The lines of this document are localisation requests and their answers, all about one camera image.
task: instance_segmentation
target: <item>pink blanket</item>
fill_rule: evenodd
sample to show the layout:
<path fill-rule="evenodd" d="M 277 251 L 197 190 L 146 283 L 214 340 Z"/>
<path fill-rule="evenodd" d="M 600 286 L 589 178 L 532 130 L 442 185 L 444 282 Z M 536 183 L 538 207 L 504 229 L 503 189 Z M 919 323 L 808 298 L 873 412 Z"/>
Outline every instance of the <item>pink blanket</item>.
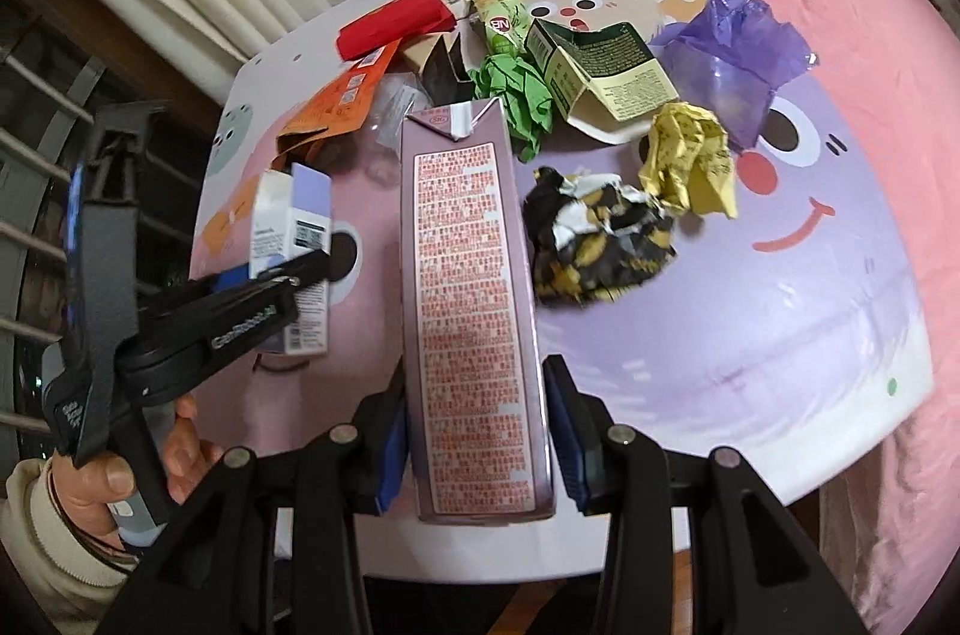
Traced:
<path fill-rule="evenodd" d="M 917 273 L 937 389 L 823 491 L 824 555 L 877 635 L 899 635 L 960 546 L 960 43 L 925 0 L 766 0 L 821 56 Z"/>

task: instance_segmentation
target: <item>table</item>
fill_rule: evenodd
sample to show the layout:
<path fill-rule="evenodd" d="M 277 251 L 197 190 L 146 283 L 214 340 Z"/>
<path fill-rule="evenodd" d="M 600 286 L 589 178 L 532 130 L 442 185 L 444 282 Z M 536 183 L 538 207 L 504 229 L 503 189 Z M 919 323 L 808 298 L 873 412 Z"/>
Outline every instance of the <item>table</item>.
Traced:
<path fill-rule="evenodd" d="M 198 213 L 193 274 L 246 261 L 248 208 L 275 134 L 343 66 L 345 23 L 387 0 L 349 0 L 285 36 L 238 74 L 224 108 Z M 630 0 L 531 0 L 553 20 L 598 28 L 629 18 Z M 703 0 L 659 0 L 688 20 Z M 467 61 L 483 49 L 469 30 Z M 540 309 L 539 352 L 566 357 L 580 389 L 616 421 L 664 447 L 740 448 L 784 501 L 845 469 L 889 434 L 932 386 L 923 314 L 896 226 L 853 134 L 812 78 L 779 92 L 776 128 L 739 160 L 740 217 L 683 219 L 678 258 L 609 305 Z M 634 177 L 630 145 L 601 146 L 560 124 L 534 165 Z M 533 186 L 517 167 L 517 191 Z M 334 178 L 337 227 L 357 244 L 333 287 L 331 353 L 288 376 L 251 360 L 200 389 L 202 429 L 258 453 L 293 448 L 349 419 L 400 355 L 397 189 L 356 168 Z M 359 340 L 363 344 L 350 344 Z M 360 518 L 361 565 L 395 579 L 488 582 L 596 571 L 606 523 L 584 519 L 557 477 L 553 519 L 506 528 L 416 520 L 409 481 L 384 519 Z M 677 545 L 686 545 L 683 518 Z"/>

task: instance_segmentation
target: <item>cartoon eye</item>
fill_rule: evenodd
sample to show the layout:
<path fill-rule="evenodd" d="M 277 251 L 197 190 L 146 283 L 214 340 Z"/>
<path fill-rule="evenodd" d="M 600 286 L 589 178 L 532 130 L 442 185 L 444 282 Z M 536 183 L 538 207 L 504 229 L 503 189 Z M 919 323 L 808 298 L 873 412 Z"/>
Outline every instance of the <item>cartoon eye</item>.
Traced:
<path fill-rule="evenodd" d="M 774 97 L 760 143 L 767 152 L 791 167 L 809 167 L 820 157 L 820 133 L 805 112 L 793 102 Z"/>
<path fill-rule="evenodd" d="M 573 6 L 578 10 L 595 10 L 603 6 L 603 0 L 577 0 L 573 2 Z"/>
<path fill-rule="evenodd" d="M 534 18 L 549 18 L 557 12 L 557 6 L 552 1 L 538 1 L 531 4 L 528 11 Z"/>

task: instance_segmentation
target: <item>yellow wrapper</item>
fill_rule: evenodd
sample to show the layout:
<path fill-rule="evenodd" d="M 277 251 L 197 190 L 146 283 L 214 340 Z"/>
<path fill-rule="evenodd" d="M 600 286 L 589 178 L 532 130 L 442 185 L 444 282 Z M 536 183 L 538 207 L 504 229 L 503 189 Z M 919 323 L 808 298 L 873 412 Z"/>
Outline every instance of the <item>yellow wrapper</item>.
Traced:
<path fill-rule="evenodd" d="M 664 105 L 650 126 L 650 152 L 640 167 L 643 191 L 681 215 L 736 218 L 736 172 L 727 132 L 717 116 L 688 102 Z"/>

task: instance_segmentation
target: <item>crumpled green paper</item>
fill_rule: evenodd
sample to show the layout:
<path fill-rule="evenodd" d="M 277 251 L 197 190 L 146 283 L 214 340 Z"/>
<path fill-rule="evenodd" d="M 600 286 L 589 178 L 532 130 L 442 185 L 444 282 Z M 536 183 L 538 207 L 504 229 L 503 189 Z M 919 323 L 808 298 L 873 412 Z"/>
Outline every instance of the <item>crumpled green paper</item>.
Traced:
<path fill-rule="evenodd" d="M 507 53 L 487 56 L 470 70 L 479 100 L 500 97 L 507 111 L 510 136 L 522 145 L 520 161 L 529 162 L 541 148 L 541 138 L 553 128 L 553 97 L 536 68 Z"/>

